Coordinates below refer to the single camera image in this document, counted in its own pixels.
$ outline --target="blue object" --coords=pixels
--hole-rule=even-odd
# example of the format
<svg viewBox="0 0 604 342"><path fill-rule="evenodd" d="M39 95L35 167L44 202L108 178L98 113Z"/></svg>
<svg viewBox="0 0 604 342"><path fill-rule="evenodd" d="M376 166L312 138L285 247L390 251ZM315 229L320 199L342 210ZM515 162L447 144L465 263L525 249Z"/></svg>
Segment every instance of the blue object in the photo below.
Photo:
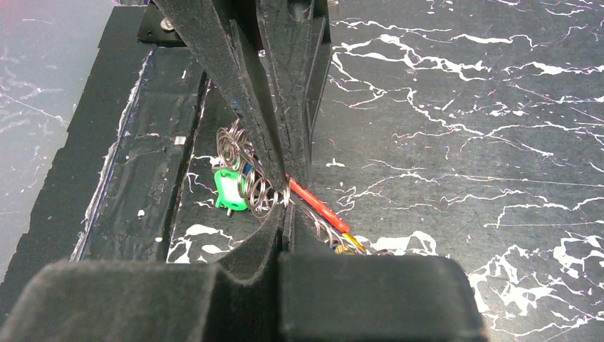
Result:
<svg viewBox="0 0 604 342"><path fill-rule="evenodd" d="M251 170L251 165L246 164L246 166L244 166L244 175L247 175L249 173L249 170Z"/></svg>

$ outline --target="pile of key rings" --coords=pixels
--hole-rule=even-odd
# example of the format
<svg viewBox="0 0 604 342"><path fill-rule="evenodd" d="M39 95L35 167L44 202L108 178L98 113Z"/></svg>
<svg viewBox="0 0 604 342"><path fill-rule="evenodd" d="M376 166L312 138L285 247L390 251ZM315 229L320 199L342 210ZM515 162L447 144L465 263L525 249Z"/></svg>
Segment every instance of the pile of key rings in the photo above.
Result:
<svg viewBox="0 0 604 342"><path fill-rule="evenodd" d="M255 217L264 220L277 205L297 204L314 222L318 238L336 254L389 254L388 251L370 253L349 234L350 227L346 223L293 178L288 178L286 189L274 189L245 130L239 127L239 120L230 128L218 129L216 143L220 160L214 168L218 189L216 207L226 207L229 216L232 211L249 209Z"/></svg>

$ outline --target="green plastic tag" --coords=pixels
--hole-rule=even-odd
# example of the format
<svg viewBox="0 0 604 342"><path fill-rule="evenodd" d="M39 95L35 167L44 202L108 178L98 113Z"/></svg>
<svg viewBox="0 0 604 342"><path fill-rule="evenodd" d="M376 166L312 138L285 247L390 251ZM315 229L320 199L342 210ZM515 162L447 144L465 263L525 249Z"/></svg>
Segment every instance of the green plastic tag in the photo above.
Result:
<svg viewBox="0 0 604 342"><path fill-rule="evenodd" d="M244 199L239 196L237 190L238 176L237 172L227 169L220 169L214 174L214 181L218 189L216 208L227 207L238 212L247 209Z"/></svg>

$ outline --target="black bracket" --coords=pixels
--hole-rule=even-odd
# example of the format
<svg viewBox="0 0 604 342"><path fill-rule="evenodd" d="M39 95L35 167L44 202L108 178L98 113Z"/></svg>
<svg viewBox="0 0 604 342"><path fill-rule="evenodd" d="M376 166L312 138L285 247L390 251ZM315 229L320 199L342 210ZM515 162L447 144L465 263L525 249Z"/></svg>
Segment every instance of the black bracket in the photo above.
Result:
<svg viewBox="0 0 604 342"><path fill-rule="evenodd" d="M162 20L165 20L164 14L153 1L149 1L138 29L138 41L167 48L187 46L173 28L171 30L162 28Z"/></svg>

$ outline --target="metal screw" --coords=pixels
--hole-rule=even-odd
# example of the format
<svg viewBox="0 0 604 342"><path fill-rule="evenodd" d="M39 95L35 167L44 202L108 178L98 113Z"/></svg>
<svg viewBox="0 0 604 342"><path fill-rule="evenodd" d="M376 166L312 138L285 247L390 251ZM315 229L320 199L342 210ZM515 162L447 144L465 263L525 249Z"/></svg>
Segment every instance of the metal screw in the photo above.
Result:
<svg viewBox="0 0 604 342"><path fill-rule="evenodd" d="M162 22L160 23L160 27L162 28L162 30L164 30L166 32L174 31L174 26L172 26L172 23L170 22L170 20L168 18L162 19Z"/></svg>

